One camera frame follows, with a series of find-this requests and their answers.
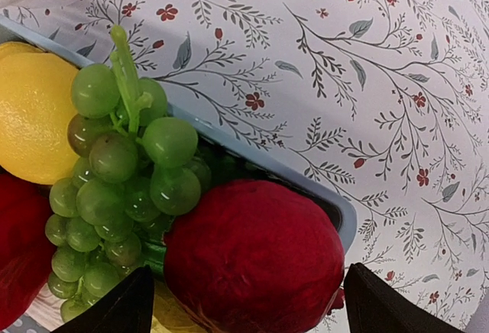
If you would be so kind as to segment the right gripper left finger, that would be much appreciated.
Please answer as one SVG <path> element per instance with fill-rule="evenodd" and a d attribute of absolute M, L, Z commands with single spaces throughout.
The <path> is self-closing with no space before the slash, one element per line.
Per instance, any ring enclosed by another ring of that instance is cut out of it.
<path fill-rule="evenodd" d="M 58 333 L 149 333 L 154 307 L 150 267 L 139 267 L 87 311 L 57 328 Z"/>

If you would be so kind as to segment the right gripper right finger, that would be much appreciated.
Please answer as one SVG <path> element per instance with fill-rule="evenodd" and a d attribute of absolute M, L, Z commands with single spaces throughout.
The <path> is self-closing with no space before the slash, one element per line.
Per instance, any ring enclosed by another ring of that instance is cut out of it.
<path fill-rule="evenodd" d="M 415 306 L 362 263 L 344 280 L 348 326 L 358 333 L 449 333 L 459 330 Z"/>

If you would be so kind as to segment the red bell pepper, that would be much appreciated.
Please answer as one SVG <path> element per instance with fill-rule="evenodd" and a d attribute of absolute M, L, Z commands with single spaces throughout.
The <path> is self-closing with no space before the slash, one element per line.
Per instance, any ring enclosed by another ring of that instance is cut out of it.
<path fill-rule="evenodd" d="M 1 328 L 33 302 L 51 271 L 55 247 L 45 236 L 50 203 L 38 188 L 1 175 Z"/>

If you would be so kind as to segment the green grapes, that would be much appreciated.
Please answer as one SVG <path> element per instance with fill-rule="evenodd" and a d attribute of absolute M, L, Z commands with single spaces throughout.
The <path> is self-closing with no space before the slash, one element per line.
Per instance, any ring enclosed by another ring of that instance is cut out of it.
<path fill-rule="evenodd" d="M 169 113 L 158 81 L 138 75 L 125 29 L 110 35 L 109 64 L 85 66 L 73 81 L 67 137 L 77 161 L 49 194 L 47 285 L 64 322 L 140 267 L 162 279 L 164 235 L 211 183 L 195 128 Z"/>

